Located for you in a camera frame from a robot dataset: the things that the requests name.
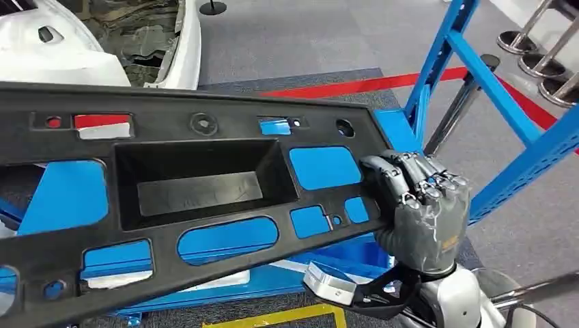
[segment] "screw hole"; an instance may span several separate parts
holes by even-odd
[[[64,290],[64,283],[61,281],[51,282],[44,287],[45,299],[57,299]]]
[[[342,119],[337,120],[336,128],[338,128],[338,131],[344,137],[351,138],[354,136],[354,128],[352,128],[352,125],[346,120]]]
[[[209,126],[209,122],[207,122],[206,120],[200,120],[199,125],[204,128],[207,128]]]
[[[58,116],[51,116],[46,119],[47,128],[59,128],[62,125],[62,119]]]

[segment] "robot finger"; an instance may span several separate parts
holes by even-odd
[[[390,164],[379,156],[366,156],[360,160],[360,163],[373,172],[379,183],[388,189],[386,193],[391,195],[392,199],[389,201],[392,204],[406,205],[407,201],[413,204],[412,200],[416,200],[415,196],[410,194],[410,187],[408,187],[399,167]]]
[[[418,163],[420,155],[386,150],[382,153],[382,156],[402,168],[406,175],[406,180],[414,188],[414,194],[419,200],[424,200],[425,202],[436,201],[442,196],[441,192],[428,182],[429,176],[421,169]]]
[[[416,162],[422,172],[434,181],[434,184],[443,191],[456,190],[456,185],[452,183],[447,177],[442,174],[447,171],[446,167],[442,166],[436,159],[431,157],[416,154]]]
[[[413,153],[385,150],[380,156],[385,158],[388,162],[402,168],[408,184],[411,185],[415,191],[419,190],[417,187],[427,178],[418,166],[416,157]]]

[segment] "blue steel frame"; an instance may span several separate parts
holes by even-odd
[[[430,94],[434,92],[452,54],[456,52],[526,146],[526,149],[472,200],[469,221],[471,224],[490,214],[579,146],[579,105],[569,109],[555,125],[541,134],[465,41],[462,33],[478,4],[479,0],[454,0],[450,4],[404,108],[416,141],[422,145]]]

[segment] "robotic hand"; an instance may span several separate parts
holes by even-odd
[[[412,304],[425,282],[432,285],[427,288],[433,290],[437,302],[435,281],[451,275],[463,280],[462,273],[456,274],[463,269],[455,269],[455,258],[468,221],[468,182],[448,172],[436,159],[415,153],[387,150],[363,158],[361,167],[368,192],[376,199],[381,217],[389,221],[384,230],[376,232],[376,241],[398,264],[367,284],[356,284],[346,274],[312,262],[304,277],[306,290],[325,303],[350,311],[385,319],[403,314],[420,322],[420,327],[433,327],[424,320],[426,316],[415,315]],[[400,282],[397,296],[384,291],[394,281]],[[457,279],[449,281],[454,285]],[[476,279],[473,276],[467,282],[465,293],[474,295],[474,301],[465,303],[472,303],[477,311],[467,318],[468,325],[462,325],[461,312],[461,321],[449,327],[470,328],[479,322]]]
[[[407,267],[444,275],[455,266],[464,239],[470,187],[435,158],[387,150],[361,160],[382,216],[394,220],[375,233],[376,241]]]

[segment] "black cable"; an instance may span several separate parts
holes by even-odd
[[[532,308],[532,307],[530,307],[528,305],[524,305],[524,304],[515,304],[515,305],[511,306],[511,308],[509,309],[509,314],[507,315],[507,323],[505,324],[505,328],[512,328],[513,327],[513,317],[515,315],[515,310],[518,308],[531,311],[532,313],[540,316],[541,319],[547,321],[547,323],[549,325],[553,326],[553,328],[560,328],[556,323],[553,322],[553,320],[548,318],[545,314],[543,314],[542,312],[540,312],[539,310],[537,310],[535,308]]]

